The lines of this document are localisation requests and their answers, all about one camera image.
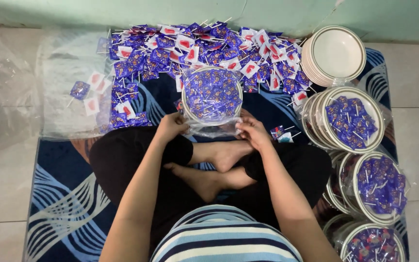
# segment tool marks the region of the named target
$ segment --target wall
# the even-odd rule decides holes
[[[265,28],[291,36],[337,24],[353,29],[364,41],[419,42],[417,0],[0,0],[0,24],[13,27],[127,27],[229,17],[231,27]]]

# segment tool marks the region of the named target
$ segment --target bare foot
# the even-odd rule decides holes
[[[174,175],[184,180],[206,203],[212,202],[222,190],[218,181],[220,173],[217,171],[201,171],[175,163],[165,164],[164,168],[170,169]]]
[[[215,146],[217,146],[217,150],[210,162],[221,173],[227,172],[240,158],[253,151],[253,147],[248,141],[217,142]]]

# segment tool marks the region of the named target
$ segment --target person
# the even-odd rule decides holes
[[[341,261],[311,210],[329,179],[329,155],[273,143],[261,122],[242,120],[245,140],[192,143],[174,113],[158,127],[96,141],[90,164],[118,206],[100,262]],[[202,162],[216,171],[186,167]],[[209,205],[223,189],[237,191]]]

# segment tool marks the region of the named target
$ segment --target blue rug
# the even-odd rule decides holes
[[[379,51],[366,49],[367,62],[363,73],[356,79],[358,88],[367,91],[388,109],[391,108],[386,64]],[[180,98],[175,81],[167,74],[160,74],[140,84],[139,99],[133,102],[135,112],[147,111],[149,120],[159,124],[165,115],[176,111],[174,101]],[[313,85],[316,91],[323,87]],[[243,108],[260,119],[265,128],[295,126],[294,135],[303,132],[296,121],[290,96],[271,93],[262,89],[259,94],[245,93]],[[382,146],[397,159],[393,123],[387,127]],[[191,137],[194,142],[212,139]],[[93,262],[99,259],[106,235],[116,212],[109,199],[96,183],[88,163],[89,149],[96,139],[66,142],[40,141],[34,184],[30,203],[30,218],[26,235],[25,261],[39,262]],[[306,135],[299,134],[295,143],[307,144]],[[209,163],[195,165],[210,170]],[[409,259],[405,220],[396,224],[406,247]]]

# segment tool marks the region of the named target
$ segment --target black pants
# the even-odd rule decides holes
[[[98,183],[114,205],[119,205],[125,189],[142,162],[156,128],[151,126],[117,129],[93,144],[90,165]],[[314,146],[279,143],[274,147],[310,206],[315,206],[329,178],[329,155]],[[187,165],[192,154],[192,142],[183,136],[177,136],[166,146],[162,164],[174,162]],[[223,204],[238,207],[258,222],[279,229],[260,153],[254,151],[244,156],[240,159],[240,164],[245,168],[247,175],[257,183],[238,190],[225,199]],[[161,168],[151,226],[150,252],[154,251],[161,239],[183,215],[204,205],[206,203],[183,180],[171,171]]]

